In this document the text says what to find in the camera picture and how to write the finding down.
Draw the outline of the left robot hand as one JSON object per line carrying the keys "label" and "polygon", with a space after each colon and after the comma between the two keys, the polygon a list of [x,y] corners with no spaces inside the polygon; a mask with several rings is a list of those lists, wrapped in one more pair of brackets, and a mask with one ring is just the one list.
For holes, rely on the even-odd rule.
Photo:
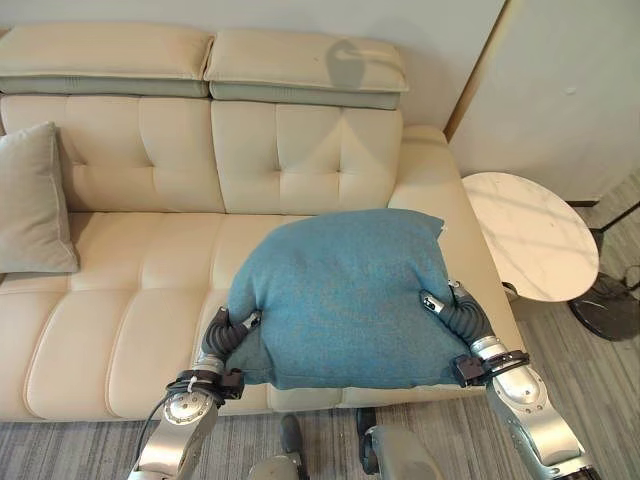
{"label": "left robot hand", "polygon": [[194,361],[195,370],[209,370],[221,374],[226,360],[242,344],[250,332],[262,321],[262,312],[255,310],[240,323],[230,321],[226,307],[220,307],[205,330],[198,354]]}

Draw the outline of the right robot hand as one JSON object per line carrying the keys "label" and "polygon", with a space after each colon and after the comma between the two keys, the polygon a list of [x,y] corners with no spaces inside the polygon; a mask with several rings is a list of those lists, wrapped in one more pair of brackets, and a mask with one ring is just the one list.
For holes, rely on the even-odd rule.
{"label": "right robot hand", "polygon": [[495,334],[489,317],[480,303],[459,282],[450,280],[449,290],[453,300],[449,303],[438,299],[433,293],[421,290],[419,293],[422,306],[436,315],[441,323],[459,337],[470,351],[482,359],[489,357],[489,349],[505,347]]}

